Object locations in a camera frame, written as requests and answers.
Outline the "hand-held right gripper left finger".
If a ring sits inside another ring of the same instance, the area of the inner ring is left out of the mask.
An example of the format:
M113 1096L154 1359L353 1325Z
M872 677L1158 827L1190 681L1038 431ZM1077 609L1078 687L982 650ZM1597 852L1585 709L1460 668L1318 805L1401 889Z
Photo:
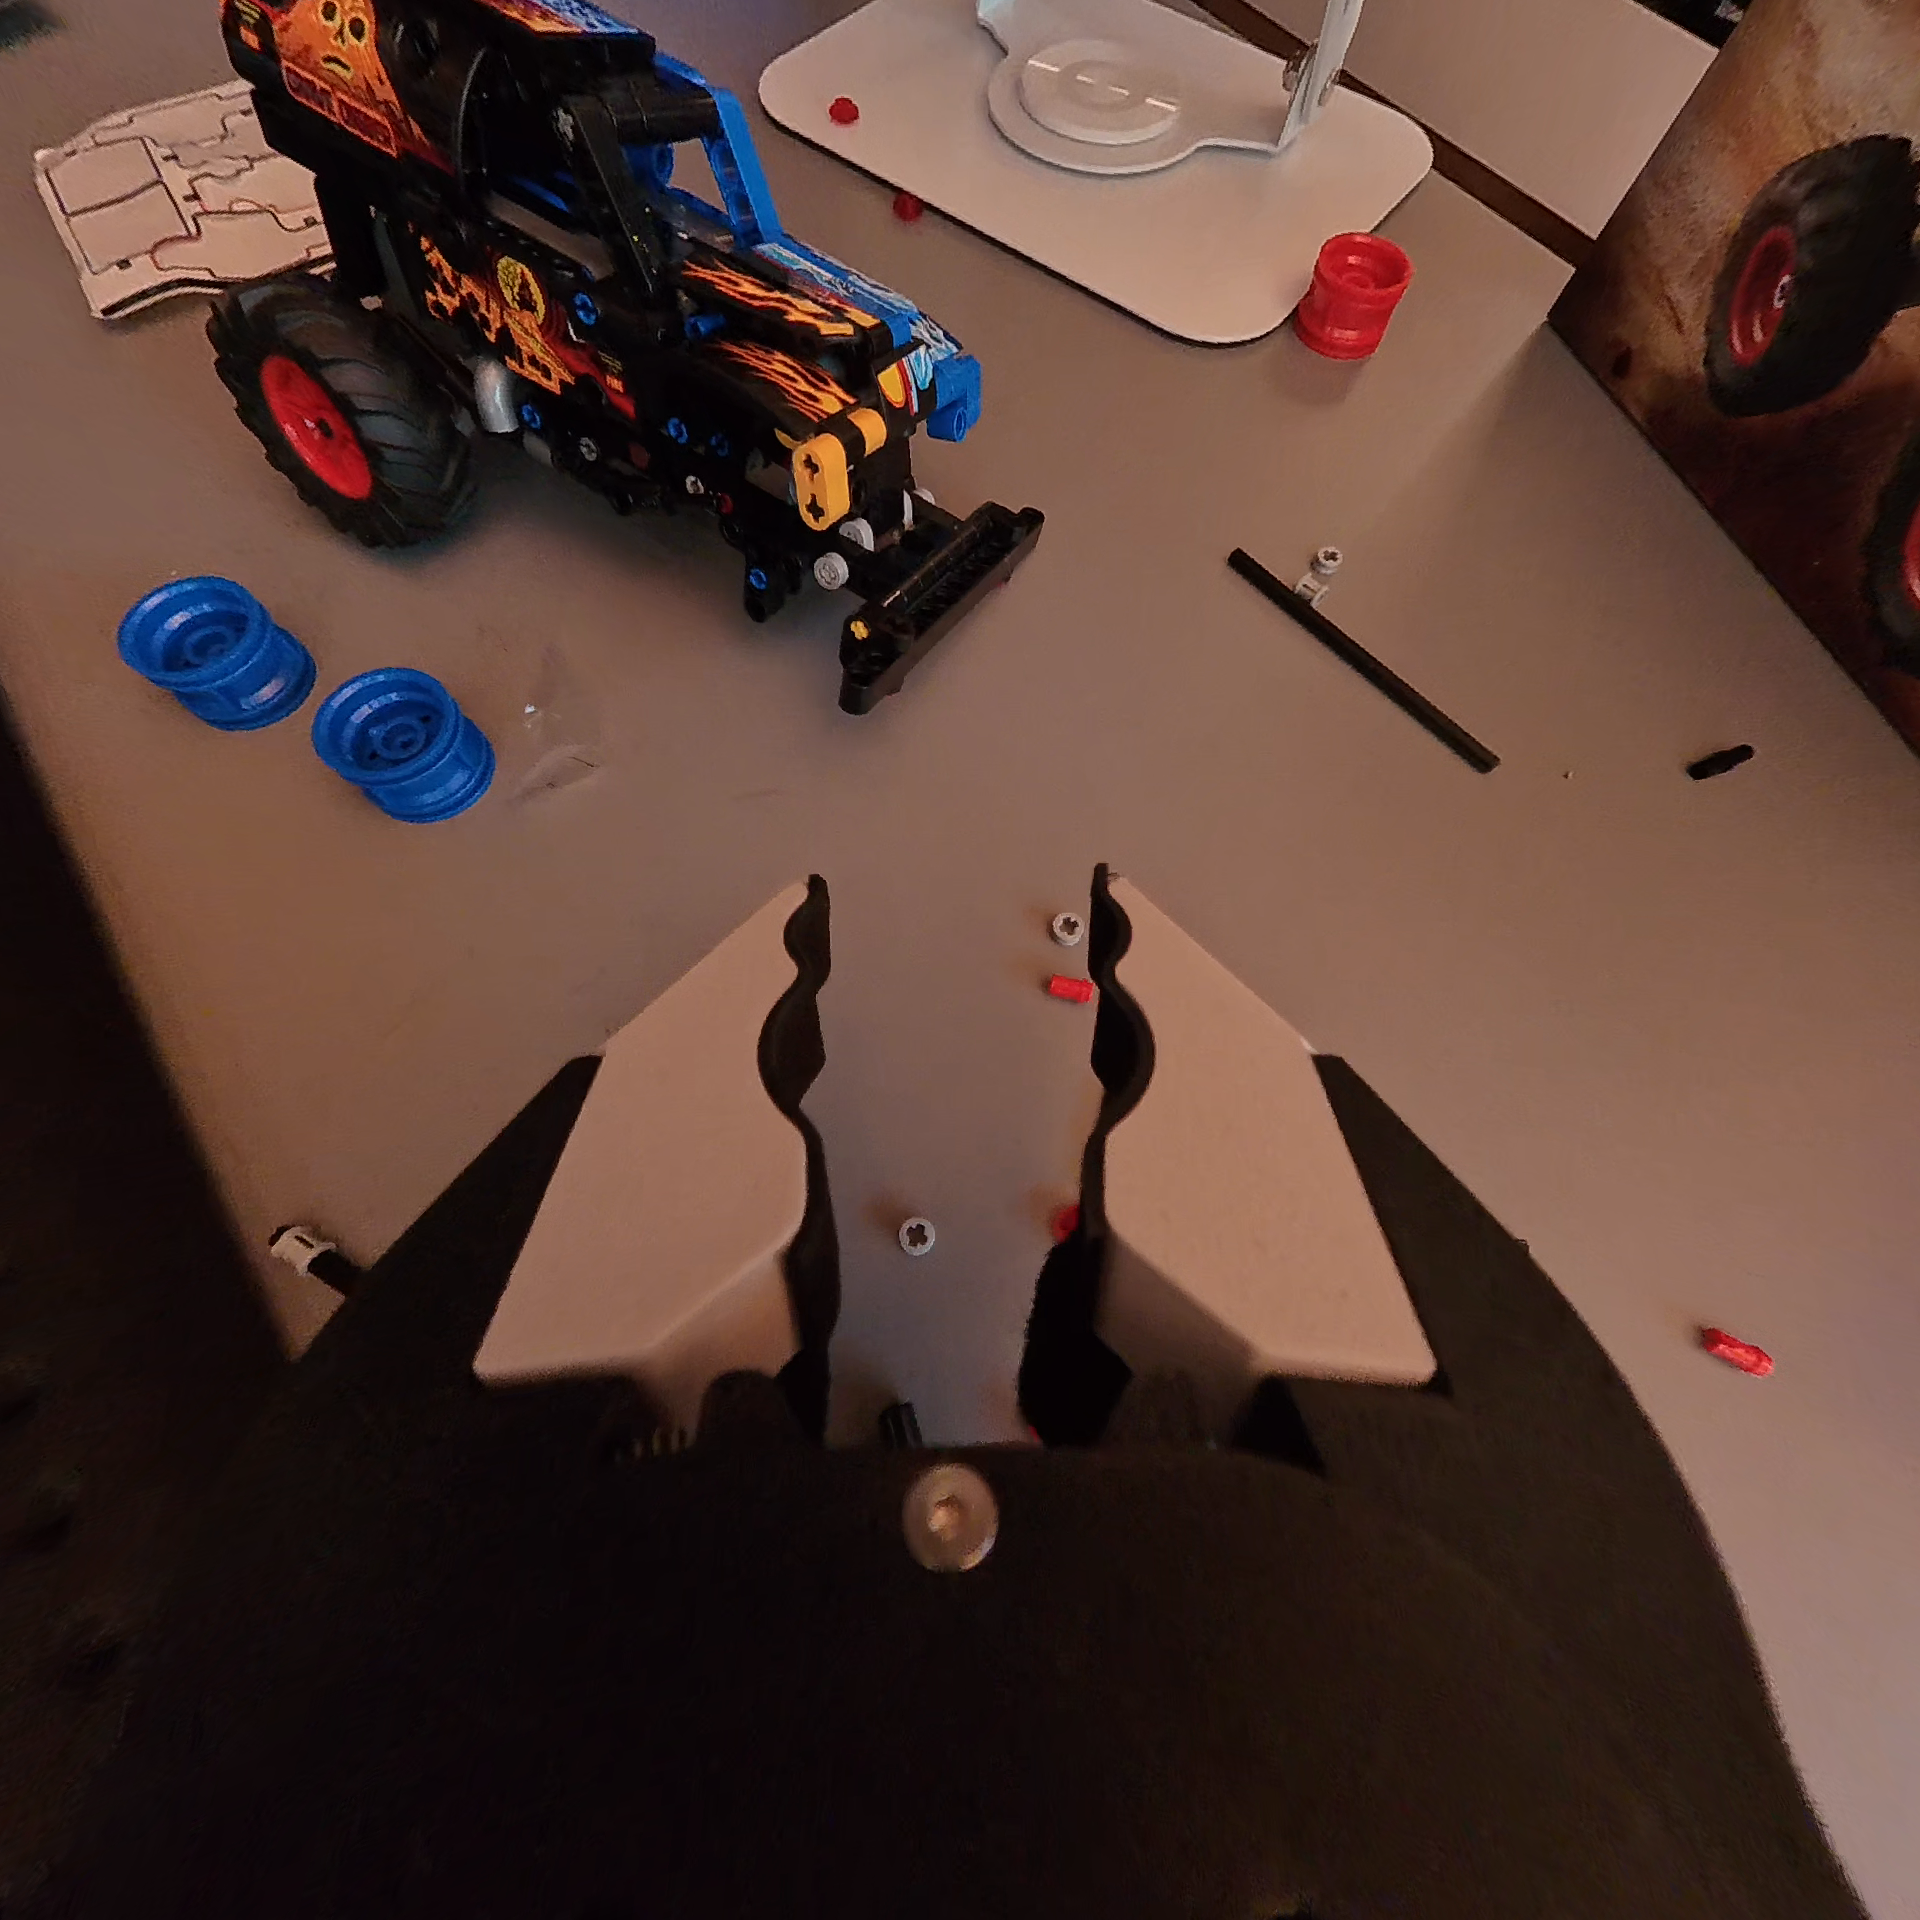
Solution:
M592 1071L482 1385L633 1377L705 1406L729 1374L830 1406L838 1230L808 1117L822 1075L830 886L802 877L627 1020Z

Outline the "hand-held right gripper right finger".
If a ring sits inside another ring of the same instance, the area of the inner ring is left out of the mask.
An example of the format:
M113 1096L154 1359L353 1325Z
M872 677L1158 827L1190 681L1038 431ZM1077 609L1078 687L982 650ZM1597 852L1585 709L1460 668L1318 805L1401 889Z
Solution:
M1318 1047L1113 869L1093 869L1085 977L1100 1111L1022 1320L1022 1427L1100 1446L1164 1394L1229 1446L1289 1377L1434 1387Z

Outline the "blue toy wheel rim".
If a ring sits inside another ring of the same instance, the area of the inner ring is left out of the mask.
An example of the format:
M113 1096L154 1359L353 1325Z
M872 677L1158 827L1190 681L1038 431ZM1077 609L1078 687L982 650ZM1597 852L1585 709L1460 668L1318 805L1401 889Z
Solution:
M258 734L301 709L321 663L229 579L179 579L132 601L119 656L217 734Z
M377 668L326 696L314 756L398 821L447 821L494 790L485 734L414 668Z

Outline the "black toy wheel red rim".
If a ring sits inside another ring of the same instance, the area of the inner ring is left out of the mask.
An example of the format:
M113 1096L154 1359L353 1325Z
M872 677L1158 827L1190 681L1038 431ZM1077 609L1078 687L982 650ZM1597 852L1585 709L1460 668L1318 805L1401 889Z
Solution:
M471 516L460 412L386 313L286 272L224 290L206 339L236 420L337 532L414 551Z

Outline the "blue black toy monster truck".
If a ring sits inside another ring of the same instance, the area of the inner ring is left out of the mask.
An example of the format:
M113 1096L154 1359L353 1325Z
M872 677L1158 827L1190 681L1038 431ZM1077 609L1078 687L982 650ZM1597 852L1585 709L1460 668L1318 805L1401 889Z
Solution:
M326 287L404 329L465 437L616 516L709 516L753 619L853 590L838 709L1039 544L1039 509L952 516L910 474L919 431L982 420L982 359L797 243L747 109L642 29L539 0L224 0L217 29L314 172Z

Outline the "clear plastic scrap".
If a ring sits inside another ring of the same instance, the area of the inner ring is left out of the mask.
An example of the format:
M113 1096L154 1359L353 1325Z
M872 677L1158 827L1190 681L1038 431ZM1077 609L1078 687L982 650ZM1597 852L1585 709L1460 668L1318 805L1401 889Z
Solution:
M601 681L559 641L541 641L541 656L521 663L516 724L497 765L516 805L551 803L607 772Z

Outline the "long black toy axle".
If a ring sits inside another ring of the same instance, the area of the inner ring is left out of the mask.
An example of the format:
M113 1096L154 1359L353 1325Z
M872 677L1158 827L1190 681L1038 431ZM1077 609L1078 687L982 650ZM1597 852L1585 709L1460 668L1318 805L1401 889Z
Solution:
M1501 756L1466 734L1449 709L1438 709L1421 687L1412 687L1388 663L1356 641L1310 593L1289 590L1267 571L1250 551L1224 553L1229 579L1241 579L1267 605L1298 619L1332 663L1344 663L1360 681L1370 681L1388 704L1401 704L1425 738L1438 738L1472 772L1495 772Z

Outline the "black studded mat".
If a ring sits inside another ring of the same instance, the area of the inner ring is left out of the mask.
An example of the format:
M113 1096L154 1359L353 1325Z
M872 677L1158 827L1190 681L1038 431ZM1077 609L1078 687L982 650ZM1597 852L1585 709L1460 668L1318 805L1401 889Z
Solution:
M0 1891L43 1912L286 1357L82 871L0 734Z

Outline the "monster truck toy box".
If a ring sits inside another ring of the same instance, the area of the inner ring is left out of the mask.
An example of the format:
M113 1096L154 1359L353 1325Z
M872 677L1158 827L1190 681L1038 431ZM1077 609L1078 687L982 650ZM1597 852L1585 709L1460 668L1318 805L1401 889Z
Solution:
M1920 738L1920 6L1744 6L1548 329Z

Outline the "white sticker sheet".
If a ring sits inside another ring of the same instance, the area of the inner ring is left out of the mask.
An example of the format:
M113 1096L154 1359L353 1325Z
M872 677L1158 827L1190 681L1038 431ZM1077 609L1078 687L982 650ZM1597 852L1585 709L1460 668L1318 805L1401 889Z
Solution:
M264 139L245 79L107 111L34 151L34 187L107 327L174 294L328 272L314 172Z

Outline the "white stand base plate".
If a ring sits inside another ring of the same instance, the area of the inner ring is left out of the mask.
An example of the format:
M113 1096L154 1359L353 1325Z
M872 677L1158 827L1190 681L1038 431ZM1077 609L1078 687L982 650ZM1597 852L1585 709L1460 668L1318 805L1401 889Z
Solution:
M1434 168L1425 129L1338 83L1356 22L1332 0L1291 66L1141 0L877 0L766 63L754 103L1141 327L1229 345Z

